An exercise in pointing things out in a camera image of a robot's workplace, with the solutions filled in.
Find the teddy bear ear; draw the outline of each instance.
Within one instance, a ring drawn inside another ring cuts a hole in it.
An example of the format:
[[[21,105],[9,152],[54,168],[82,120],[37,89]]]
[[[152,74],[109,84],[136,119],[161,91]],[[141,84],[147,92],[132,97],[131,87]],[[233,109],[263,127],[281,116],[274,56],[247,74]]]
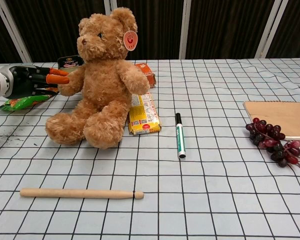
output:
[[[85,25],[87,24],[87,22],[88,22],[88,18],[82,18],[81,20],[80,20],[80,23],[79,23],[79,34],[81,33],[81,31],[82,31],[82,29],[85,27]]]
[[[125,32],[129,30],[137,32],[138,27],[136,19],[129,8],[118,7],[113,10],[111,17],[118,20],[123,25],[123,30]]]

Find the green marker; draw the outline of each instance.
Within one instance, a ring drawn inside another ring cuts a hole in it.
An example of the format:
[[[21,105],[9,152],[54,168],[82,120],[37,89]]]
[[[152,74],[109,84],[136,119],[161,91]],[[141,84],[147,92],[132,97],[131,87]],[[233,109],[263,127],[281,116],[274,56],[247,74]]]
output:
[[[180,113],[175,114],[175,124],[176,124],[176,140],[178,145],[178,157],[184,159],[186,157],[184,130],[181,121]]]

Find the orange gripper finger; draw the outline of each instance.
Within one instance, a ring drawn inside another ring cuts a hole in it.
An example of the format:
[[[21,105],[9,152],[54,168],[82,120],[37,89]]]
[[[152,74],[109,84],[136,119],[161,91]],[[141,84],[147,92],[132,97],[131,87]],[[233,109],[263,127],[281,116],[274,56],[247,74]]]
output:
[[[58,76],[48,74],[45,78],[47,84],[68,84],[69,78],[67,76]]]
[[[68,72],[62,71],[60,69],[50,68],[50,74],[59,75],[59,76],[67,76]]]

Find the yellow snack package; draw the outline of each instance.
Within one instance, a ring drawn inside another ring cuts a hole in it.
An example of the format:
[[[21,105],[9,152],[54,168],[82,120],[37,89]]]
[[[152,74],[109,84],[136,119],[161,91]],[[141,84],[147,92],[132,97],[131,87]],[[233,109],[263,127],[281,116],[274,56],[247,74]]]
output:
[[[132,95],[128,128],[133,135],[160,132],[161,123],[151,93]]]

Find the black cap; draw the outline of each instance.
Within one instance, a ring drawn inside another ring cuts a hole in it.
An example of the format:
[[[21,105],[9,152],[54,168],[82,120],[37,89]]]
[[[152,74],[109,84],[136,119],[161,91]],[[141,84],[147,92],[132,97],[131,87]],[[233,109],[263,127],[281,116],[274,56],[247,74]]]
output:
[[[182,124],[180,113],[175,114],[175,124]]]

